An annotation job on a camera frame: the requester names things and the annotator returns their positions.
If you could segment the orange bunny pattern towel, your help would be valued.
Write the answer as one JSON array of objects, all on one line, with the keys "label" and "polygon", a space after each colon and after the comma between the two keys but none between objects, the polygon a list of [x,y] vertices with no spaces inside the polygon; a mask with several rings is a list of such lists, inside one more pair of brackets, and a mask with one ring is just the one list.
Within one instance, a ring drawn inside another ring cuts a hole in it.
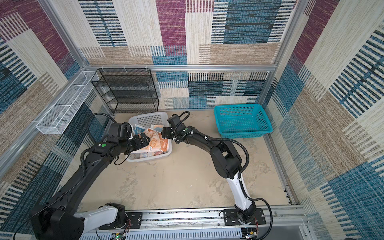
[{"label": "orange bunny pattern towel", "polygon": [[144,132],[150,139],[150,143],[147,147],[142,148],[138,151],[134,151],[134,153],[156,153],[156,152],[168,152],[169,150],[169,140],[163,139],[161,137],[161,133],[152,130],[150,128],[147,128],[147,130]]}]

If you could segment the white plastic laundry basket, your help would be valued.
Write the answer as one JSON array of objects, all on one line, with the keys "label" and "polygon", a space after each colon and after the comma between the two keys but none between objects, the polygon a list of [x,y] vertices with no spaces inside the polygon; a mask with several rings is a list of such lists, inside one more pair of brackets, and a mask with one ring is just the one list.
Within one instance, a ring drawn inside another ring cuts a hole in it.
[{"label": "white plastic laundry basket", "polygon": [[133,136],[144,134],[150,138],[149,145],[130,153],[128,162],[152,161],[168,157],[172,152],[171,140],[162,138],[161,131],[168,127],[168,115],[165,112],[143,114],[131,117],[129,124],[133,127]]}]

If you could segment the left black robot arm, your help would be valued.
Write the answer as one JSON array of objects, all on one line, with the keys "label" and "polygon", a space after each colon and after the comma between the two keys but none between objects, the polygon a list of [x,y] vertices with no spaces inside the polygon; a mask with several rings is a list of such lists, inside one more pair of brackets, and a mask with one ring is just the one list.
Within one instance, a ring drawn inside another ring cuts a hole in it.
[{"label": "left black robot arm", "polygon": [[108,203],[85,213],[78,207],[97,177],[119,155],[128,156],[150,143],[145,134],[133,135],[129,123],[114,121],[107,135],[85,149],[80,155],[81,165],[67,183],[44,205],[35,206],[30,212],[31,225],[38,240],[78,240],[84,233],[104,225],[117,229],[127,224],[125,207]]}]

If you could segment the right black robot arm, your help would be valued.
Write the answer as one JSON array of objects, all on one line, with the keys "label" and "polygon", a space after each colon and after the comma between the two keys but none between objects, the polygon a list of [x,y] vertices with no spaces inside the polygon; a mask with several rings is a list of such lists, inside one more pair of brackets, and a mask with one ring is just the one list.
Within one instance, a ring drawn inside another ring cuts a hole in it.
[{"label": "right black robot arm", "polygon": [[256,202],[262,201],[268,210],[271,209],[266,200],[251,198],[245,186],[243,172],[250,162],[247,149],[238,141],[228,138],[212,138],[192,126],[185,126],[184,121],[190,112],[172,115],[168,119],[169,126],[162,130],[162,137],[174,140],[175,143],[186,143],[196,146],[210,154],[216,172],[227,180],[235,199],[235,209],[239,224],[265,224],[262,209]]}]

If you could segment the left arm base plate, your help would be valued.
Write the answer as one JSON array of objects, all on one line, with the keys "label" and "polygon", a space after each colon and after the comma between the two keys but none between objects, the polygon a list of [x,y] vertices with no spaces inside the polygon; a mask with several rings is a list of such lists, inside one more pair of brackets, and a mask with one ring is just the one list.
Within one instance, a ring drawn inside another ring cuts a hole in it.
[{"label": "left arm base plate", "polygon": [[142,212],[125,212],[118,214],[116,220],[99,227],[99,230],[128,230],[139,229],[142,223]]}]

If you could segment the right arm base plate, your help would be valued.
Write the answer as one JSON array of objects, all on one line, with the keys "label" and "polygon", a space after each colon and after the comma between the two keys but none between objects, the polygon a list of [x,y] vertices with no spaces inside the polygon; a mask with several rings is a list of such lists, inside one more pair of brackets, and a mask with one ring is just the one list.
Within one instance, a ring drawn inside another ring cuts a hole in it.
[{"label": "right arm base plate", "polygon": [[264,211],[261,208],[245,212],[237,209],[224,209],[219,215],[224,219],[226,226],[266,224]]}]

